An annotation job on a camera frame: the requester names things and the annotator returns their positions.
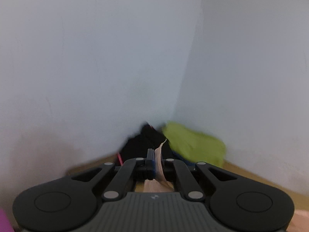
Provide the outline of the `pink sheer fabric sheet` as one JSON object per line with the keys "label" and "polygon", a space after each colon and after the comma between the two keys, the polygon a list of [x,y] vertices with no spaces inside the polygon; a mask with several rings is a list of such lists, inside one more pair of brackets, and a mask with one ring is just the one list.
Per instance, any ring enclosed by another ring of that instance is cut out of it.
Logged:
{"label": "pink sheer fabric sheet", "polygon": [[[153,180],[146,180],[143,185],[143,192],[145,193],[163,193],[173,192],[174,187],[171,182],[167,181],[163,174],[163,166],[161,162],[162,148],[168,145],[165,140],[160,146],[154,150],[155,156],[155,178]],[[296,210],[293,218],[288,226],[287,231],[308,231],[308,211]]]}

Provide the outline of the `pile of colourful clothes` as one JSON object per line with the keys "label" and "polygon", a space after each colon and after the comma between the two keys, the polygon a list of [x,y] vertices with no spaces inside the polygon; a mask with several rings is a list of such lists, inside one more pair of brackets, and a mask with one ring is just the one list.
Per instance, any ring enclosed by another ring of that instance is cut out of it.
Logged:
{"label": "pile of colourful clothes", "polygon": [[14,232],[14,229],[3,210],[0,210],[0,232]]}

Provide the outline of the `green folded garment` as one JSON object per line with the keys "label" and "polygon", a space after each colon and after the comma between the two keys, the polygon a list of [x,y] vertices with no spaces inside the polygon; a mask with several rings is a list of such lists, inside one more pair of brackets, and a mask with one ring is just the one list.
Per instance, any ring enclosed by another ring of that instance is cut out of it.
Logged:
{"label": "green folded garment", "polygon": [[172,156],[172,151],[175,151],[194,163],[204,161],[219,168],[223,166],[226,146],[218,138],[176,122],[168,122],[162,128],[162,133],[168,141]]}

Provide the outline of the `blue folded garment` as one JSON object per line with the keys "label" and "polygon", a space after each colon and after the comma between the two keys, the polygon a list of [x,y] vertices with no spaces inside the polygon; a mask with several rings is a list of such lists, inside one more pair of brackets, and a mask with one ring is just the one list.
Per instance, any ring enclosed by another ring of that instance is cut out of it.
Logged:
{"label": "blue folded garment", "polygon": [[183,157],[182,157],[180,154],[178,154],[177,152],[172,151],[172,154],[173,154],[173,158],[174,158],[174,159],[183,161],[187,166],[195,166],[195,163],[194,163],[194,162],[189,161],[189,160],[183,158]]}

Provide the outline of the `black garment with pink trim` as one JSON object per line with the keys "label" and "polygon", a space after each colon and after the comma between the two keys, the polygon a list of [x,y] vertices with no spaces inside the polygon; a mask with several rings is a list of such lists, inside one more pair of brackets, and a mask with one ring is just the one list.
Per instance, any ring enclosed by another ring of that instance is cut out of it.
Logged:
{"label": "black garment with pink trim", "polygon": [[165,140],[166,137],[154,127],[144,124],[139,134],[130,137],[117,153],[115,164],[120,166],[128,159],[145,158],[148,149],[156,150]]}

